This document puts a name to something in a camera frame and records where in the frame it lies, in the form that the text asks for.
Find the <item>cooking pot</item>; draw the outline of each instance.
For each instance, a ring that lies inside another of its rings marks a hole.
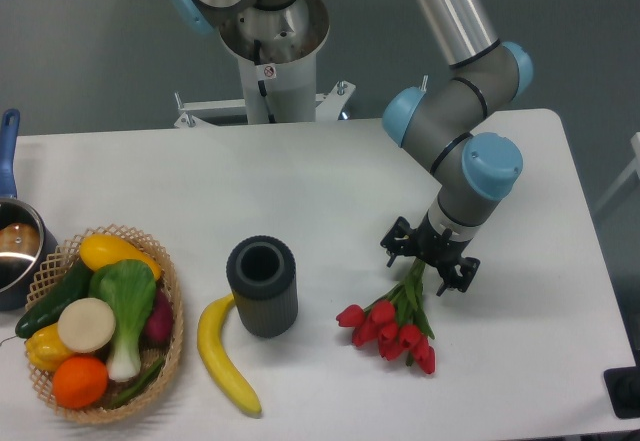
[[[0,311],[27,303],[33,275],[58,244],[38,212],[17,199],[13,160],[19,126],[20,112],[5,111],[0,125]]]

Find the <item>woven basket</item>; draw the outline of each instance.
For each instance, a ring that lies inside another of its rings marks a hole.
[[[162,278],[158,281],[164,294],[173,307],[174,326],[171,341],[166,347],[155,347],[147,344],[144,337],[140,342],[140,358],[142,371],[146,370],[160,356],[165,356],[165,363],[158,377],[149,384],[146,389],[134,399],[116,409],[105,409],[109,402],[131,383],[114,383],[109,381],[109,387],[104,396],[95,404],[80,410],[65,409],[56,404],[52,394],[53,373],[40,371],[29,363],[29,371],[33,388],[47,406],[66,419],[80,424],[104,424],[118,421],[140,411],[154,401],[164,389],[167,388],[178,369],[180,354],[182,352],[182,338],[184,334],[184,320],[182,297],[176,278],[173,263],[166,250],[160,246],[151,236],[134,228],[111,225],[106,228],[88,229],[83,235],[76,235],[73,239],[65,241],[50,254],[40,266],[31,283],[30,293],[27,296],[26,309],[30,309],[41,297],[62,278],[71,265],[78,259],[78,249],[85,237],[94,234],[110,234],[129,241],[141,251],[150,255],[162,267]]]

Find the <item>white bracket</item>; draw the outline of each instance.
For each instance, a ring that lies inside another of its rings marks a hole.
[[[339,81],[329,94],[316,95],[316,122],[348,119],[345,109],[347,101],[356,90],[355,84]],[[215,127],[216,124],[203,121],[201,118],[225,118],[246,115],[244,99],[228,99],[224,101],[205,101],[182,103],[180,95],[175,93],[180,117],[173,124],[176,128]]]
[[[594,218],[603,218],[640,184],[640,133],[631,138],[635,158],[618,175],[595,204]]]

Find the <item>warning sticker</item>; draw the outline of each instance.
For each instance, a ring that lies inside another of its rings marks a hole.
[[[256,66],[256,75],[258,81],[266,81],[269,79],[275,79],[278,76],[275,64],[260,64]]]

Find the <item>white table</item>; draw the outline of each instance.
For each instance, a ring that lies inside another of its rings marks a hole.
[[[433,378],[356,350],[334,320],[408,268],[399,258],[387,269],[379,241],[398,215],[417,225],[438,190],[379,120],[20,138],[19,198],[59,240],[117,223],[164,244],[183,289],[186,344],[161,400],[93,428],[37,400],[23,347],[9,341],[0,347],[0,437],[497,440],[640,427],[617,419],[607,397],[603,371],[633,356],[560,120],[501,112],[483,130],[512,139],[525,168],[465,252],[482,260],[469,291],[438,298],[437,274],[426,275]],[[260,396],[259,420],[223,396],[195,345],[200,313],[229,292],[229,253],[255,234],[291,248],[300,301],[278,338],[251,336],[235,310],[225,328],[231,358]],[[0,313],[0,338],[19,314]]]

